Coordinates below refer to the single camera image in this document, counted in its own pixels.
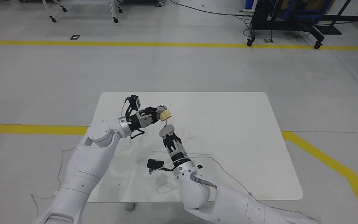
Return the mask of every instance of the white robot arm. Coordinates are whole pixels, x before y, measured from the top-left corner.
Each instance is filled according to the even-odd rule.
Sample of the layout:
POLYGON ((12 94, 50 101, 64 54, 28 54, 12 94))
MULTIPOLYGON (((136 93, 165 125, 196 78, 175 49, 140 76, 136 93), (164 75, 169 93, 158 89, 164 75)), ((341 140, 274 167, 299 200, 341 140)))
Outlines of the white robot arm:
POLYGON ((81 224, 83 209, 92 190, 106 173, 119 139, 131 136, 159 120, 165 106, 139 110, 137 96, 127 97, 125 117, 92 124, 67 164, 65 180, 51 206, 33 224, 81 224))
MULTIPOLYGON (((81 224, 83 209, 92 190, 106 173, 119 139, 131 136, 158 120, 171 115, 165 106, 139 110, 137 96, 130 96, 125 116, 92 124, 73 152, 60 187, 51 206, 32 224, 81 224)), ((163 138, 174 168, 163 167, 164 162, 148 160, 149 170, 173 172, 180 182, 180 197, 185 210, 212 223, 240 224, 317 224, 317 220, 302 213, 266 206, 254 197, 233 190, 198 174, 202 168, 187 156, 173 125, 165 125, 159 133, 163 138), (211 190, 216 191, 214 203, 207 203, 211 190)))
POLYGON ((212 223, 240 224, 318 224, 319 221, 283 209, 266 206, 254 197, 231 189, 214 180, 199 175, 198 169, 187 156, 173 125, 166 125, 159 133, 174 164, 173 169, 163 169, 163 161, 149 160, 149 170, 173 171, 180 182, 180 197, 184 209, 212 223), (210 189, 216 191, 214 203, 208 203, 210 189))

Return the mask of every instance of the yellow stripe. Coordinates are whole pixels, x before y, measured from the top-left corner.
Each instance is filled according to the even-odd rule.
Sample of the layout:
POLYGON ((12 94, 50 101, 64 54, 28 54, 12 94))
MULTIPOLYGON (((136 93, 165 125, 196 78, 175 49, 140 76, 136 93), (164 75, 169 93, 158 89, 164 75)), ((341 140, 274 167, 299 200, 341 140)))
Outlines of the yellow stripe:
POLYGON ((75 134, 86 133, 86 126, 0 124, 0 134, 75 134))
MULTIPOLYGON (((15 125, 15 124, 0 124, 0 134, 64 134, 64 135, 84 135, 87 126, 54 126, 54 125, 15 125)), ((322 163, 329 166, 342 176, 344 176, 353 192, 358 199, 358 176, 349 168, 331 158, 318 148, 312 146, 302 138, 298 137, 293 132, 282 131, 282 136, 285 140, 290 140, 298 147, 302 148, 310 155, 320 160, 322 163)))
MULTIPOLYGON (((161 42, 96 42, 96 41, 0 41, 0 45, 50 46, 166 46, 182 48, 248 48, 246 44, 230 43, 161 43, 161 42)), ((256 49, 314 49, 311 45, 253 44, 256 49)), ((322 50, 358 50, 358 46, 322 46, 322 50)))
POLYGON ((325 165, 329 166, 331 169, 335 170, 337 173, 344 176, 348 183, 351 185, 351 188, 356 195, 356 198, 358 199, 358 176, 349 168, 344 166, 343 164, 339 163, 338 161, 334 160, 329 155, 325 154, 318 148, 312 146, 302 138, 298 137, 293 132, 288 131, 282 131, 282 136, 286 140, 290 140, 294 144, 296 144, 298 147, 302 148, 309 154, 311 154, 313 157, 324 163, 325 165))

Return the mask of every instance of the gray floor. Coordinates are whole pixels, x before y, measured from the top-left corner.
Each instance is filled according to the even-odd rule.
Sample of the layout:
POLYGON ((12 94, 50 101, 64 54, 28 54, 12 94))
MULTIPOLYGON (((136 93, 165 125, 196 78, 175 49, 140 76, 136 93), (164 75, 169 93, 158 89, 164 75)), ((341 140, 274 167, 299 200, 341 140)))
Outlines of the gray floor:
MULTIPOLYGON (((114 24, 105 1, 63 0, 68 12, 49 3, 0 2, 0 40, 161 41, 246 43, 241 20, 210 15, 166 2, 164 7, 123 5, 114 24)), ((201 0, 183 4, 238 13, 243 3, 201 0)), ((357 24, 340 25, 342 36, 326 45, 358 45, 357 24)), ((257 43, 270 32, 262 32, 257 43)), ((274 31, 275 44, 312 45, 274 31)), ((75 47, 0 45, 0 123, 89 125, 106 91, 263 91, 281 130, 296 131, 358 173, 358 52, 287 49, 75 47)), ((0 135, 0 223, 30 223, 30 193, 56 188, 60 148, 80 136, 0 135)), ((266 202, 307 212, 326 224, 358 223, 358 201, 346 179, 296 145, 286 142, 303 188, 300 201, 266 202)), ((40 201, 43 211, 51 203, 40 201)), ((83 223, 203 223, 181 203, 88 203, 83 223)))

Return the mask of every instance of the caster wheel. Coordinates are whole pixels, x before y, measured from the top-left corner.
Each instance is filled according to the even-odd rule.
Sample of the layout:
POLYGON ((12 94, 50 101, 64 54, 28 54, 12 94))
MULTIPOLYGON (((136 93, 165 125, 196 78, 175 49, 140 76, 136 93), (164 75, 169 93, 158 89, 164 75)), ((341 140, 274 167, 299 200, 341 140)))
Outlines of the caster wheel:
POLYGON ((317 42, 315 43, 315 45, 314 45, 314 48, 317 50, 317 49, 319 49, 321 46, 322 46, 322 44, 317 41, 317 42))

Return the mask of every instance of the white table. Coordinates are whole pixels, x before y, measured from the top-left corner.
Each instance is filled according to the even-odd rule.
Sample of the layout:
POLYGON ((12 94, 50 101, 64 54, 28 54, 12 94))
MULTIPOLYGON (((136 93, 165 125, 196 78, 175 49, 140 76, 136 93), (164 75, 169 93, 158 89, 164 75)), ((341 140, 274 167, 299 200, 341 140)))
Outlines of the white table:
MULTIPOLYGON (((176 128, 189 156, 214 157, 258 200, 302 199, 302 188, 265 93, 105 92, 92 122, 120 117, 124 99, 131 94, 140 97, 142 108, 167 106, 173 115, 168 123, 176 128)), ((148 175, 149 158, 171 162, 159 137, 163 125, 151 125, 134 140, 121 139, 88 202, 180 201, 178 182, 171 172, 148 175)), ((212 160, 194 160, 203 165, 201 174, 241 189, 212 160)))

